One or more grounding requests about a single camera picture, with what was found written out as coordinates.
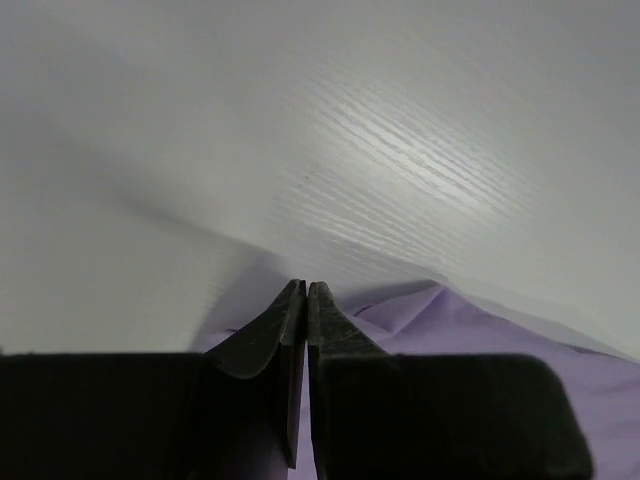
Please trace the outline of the purple t shirt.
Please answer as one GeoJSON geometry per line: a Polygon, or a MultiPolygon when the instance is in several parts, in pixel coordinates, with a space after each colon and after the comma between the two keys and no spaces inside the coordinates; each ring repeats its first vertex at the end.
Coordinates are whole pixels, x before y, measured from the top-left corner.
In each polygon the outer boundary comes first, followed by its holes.
{"type": "MultiPolygon", "coordinates": [[[[547,339],[440,284],[344,315],[393,358],[389,479],[638,477],[637,363],[547,339]]],[[[307,379],[296,475],[320,479],[307,379]]]]}

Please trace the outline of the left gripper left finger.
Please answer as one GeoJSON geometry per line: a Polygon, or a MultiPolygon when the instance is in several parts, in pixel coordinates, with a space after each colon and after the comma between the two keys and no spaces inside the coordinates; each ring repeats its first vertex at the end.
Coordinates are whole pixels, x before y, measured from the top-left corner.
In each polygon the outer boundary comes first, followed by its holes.
{"type": "Polygon", "coordinates": [[[297,460],[306,283],[207,351],[189,430],[192,479],[285,479],[297,460]]]}

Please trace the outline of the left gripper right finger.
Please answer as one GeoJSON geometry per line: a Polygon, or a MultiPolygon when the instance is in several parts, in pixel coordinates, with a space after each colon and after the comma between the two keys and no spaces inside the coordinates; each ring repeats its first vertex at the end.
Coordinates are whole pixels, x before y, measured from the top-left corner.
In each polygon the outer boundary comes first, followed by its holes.
{"type": "Polygon", "coordinates": [[[389,479],[384,418],[395,406],[393,358],[338,308],[324,282],[308,294],[311,439],[320,479],[389,479]]]}

